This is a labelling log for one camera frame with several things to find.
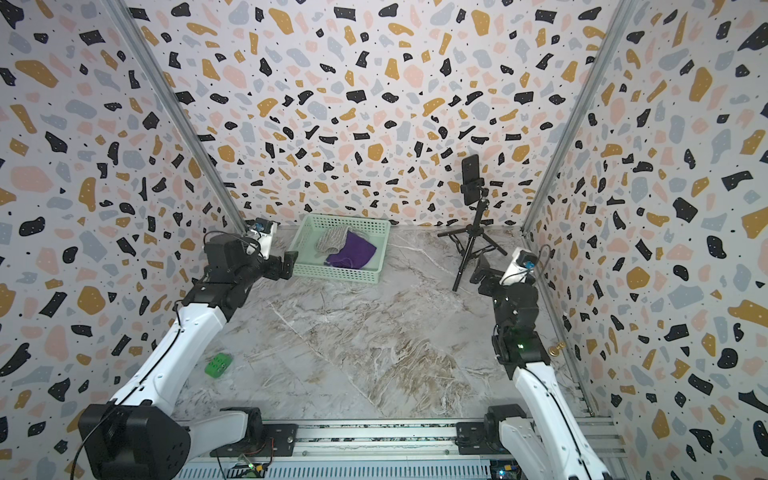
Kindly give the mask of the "grey striped dishcloth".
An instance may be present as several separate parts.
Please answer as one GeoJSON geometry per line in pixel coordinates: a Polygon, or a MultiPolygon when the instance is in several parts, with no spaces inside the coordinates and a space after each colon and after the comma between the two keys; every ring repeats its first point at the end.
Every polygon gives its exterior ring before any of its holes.
{"type": "Polygon", "coordinates": [[[318,255],[338,254],[347,243],[349,228],[346,225],[339,225],[325,230],[315,244],[315,251],[318,255]]]}

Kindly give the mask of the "purple cloth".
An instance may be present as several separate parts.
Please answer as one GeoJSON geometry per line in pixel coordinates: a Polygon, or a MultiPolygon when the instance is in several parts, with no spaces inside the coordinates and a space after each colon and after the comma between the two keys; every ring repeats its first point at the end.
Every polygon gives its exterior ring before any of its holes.
{"type": "Polygon", "coordinates": [[[345,247],[334,255],[329,255],[325,265],[334,268],[359,270],[374,257],[377,247],[362,236],[349,230],[345,247]]]}

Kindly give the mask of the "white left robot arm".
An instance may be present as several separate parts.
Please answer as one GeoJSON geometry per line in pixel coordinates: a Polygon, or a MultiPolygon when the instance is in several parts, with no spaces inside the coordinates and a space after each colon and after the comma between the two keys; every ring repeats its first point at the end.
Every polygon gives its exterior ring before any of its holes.
{"type": "Polygon", "coordinates": [[[227,408],[191,422],[173,417],[177,398],[211,341],[261,280],[291,278],[298,252],[270,252],[271,234],[211,231],[203,277],[173,308],[168,333],[110,400],[81,414],[79,455],[97,479],[173,479],[186,463],[229,445],[266,441],[256,408],[227,408]]]}

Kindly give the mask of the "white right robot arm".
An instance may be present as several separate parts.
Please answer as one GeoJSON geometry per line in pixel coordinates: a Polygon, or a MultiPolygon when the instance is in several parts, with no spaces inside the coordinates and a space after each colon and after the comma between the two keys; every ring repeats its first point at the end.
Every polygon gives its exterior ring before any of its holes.
{"type": "Polygon", "coordinates": [[[470,278],[493,302],[491,344],[528,408],[491,407],[489,443],[509,452],[528,479],[610,479],[562,394],[536,331],[539,294],[527,270],[506,274],[481,263],[470,278]]]}

